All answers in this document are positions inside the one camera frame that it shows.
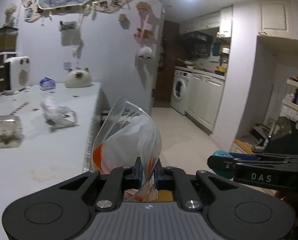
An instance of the white floor tile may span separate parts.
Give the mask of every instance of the white floor tile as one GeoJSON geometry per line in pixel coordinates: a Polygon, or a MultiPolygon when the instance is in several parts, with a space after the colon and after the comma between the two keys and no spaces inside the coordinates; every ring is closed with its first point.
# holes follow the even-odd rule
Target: white floor tile
{"type": "MultiPolygon", "coordinates": [[[[181,168],[187,174],[196,174],[197,170],[213,172],[207,160],[219,148],[209,135],[173,108],[154,107],[151,117],[161,133],[160,161],[163,167],[181,168]]],[[[249,187],[264,192],[262,188],[249,187]]]]}

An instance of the plastic bag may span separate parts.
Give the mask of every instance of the plastic bag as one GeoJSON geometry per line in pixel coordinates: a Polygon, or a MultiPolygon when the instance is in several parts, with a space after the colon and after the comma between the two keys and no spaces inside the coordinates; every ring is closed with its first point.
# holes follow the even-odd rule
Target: plastic bag
{"type": "Polygon", "coordinates": [[[46,97],[41,102],[41,107],[43,111],[43,117],[46,120],[51,120],[55,123],[55,125],[51,127],[52,132],[63,127],[76,126],[78,122],[75,111],[66,106],[57,105],[52,97],[46,97]],[[67,114],[72,115],[72,121],[68,119],[70,115],[67,114]]]}
{"type": "Polygon", "coordinates": [[[142,187],[127,190],[125,200],[153,200],[157,191],[152,174],[161,147],[161,135],[151,117],[136,105],[118,98],[94,141],[90,171],[109,174],[116,167],[133,166],[140,156],[144,171],[142,187]]]}

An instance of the washing machine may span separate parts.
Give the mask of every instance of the washing machine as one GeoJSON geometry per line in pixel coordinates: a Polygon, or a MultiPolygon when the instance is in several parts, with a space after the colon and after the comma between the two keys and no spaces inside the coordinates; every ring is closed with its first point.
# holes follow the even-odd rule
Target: washing machine
{"type": "Polygon", "coordinates": [[[186,114],[190,78],[189,72],[175,71],[170,105],[181,114],[186,114]]]}

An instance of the paper towel roll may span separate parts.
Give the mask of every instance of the paper towel roll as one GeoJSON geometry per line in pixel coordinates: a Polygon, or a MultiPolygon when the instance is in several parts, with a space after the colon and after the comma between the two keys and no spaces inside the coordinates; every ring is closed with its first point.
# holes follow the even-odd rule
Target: paper towel roll
{"type": "Polygon", "coordinates": [[[222,48],[222,53],[229,54],[230,53],[230,48],[222,48]]]}

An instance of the washing machine door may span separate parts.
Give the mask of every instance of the washing machine door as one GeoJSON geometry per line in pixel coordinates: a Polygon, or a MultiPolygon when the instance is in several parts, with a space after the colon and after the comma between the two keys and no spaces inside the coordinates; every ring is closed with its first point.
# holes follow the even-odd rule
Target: washing machine door
{"type": "Polygon", "coordinates": [[[177,100],[181,100],[186,91],[186,84],[182,78],[175,78],[173,83],[173,96],[177,100]]]}

